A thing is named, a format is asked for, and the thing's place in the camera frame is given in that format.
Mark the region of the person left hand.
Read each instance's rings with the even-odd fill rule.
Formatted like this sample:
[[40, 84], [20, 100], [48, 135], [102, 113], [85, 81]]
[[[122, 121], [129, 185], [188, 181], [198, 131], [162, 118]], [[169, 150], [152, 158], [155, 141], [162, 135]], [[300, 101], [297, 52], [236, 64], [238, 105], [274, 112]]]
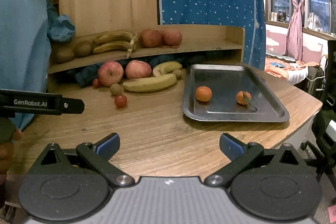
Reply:
[[20, 141], [23, 137], [22, 114], [15, 118], [1, 117], [1, 185], [7, 178], [14, 157], [14, 142]]

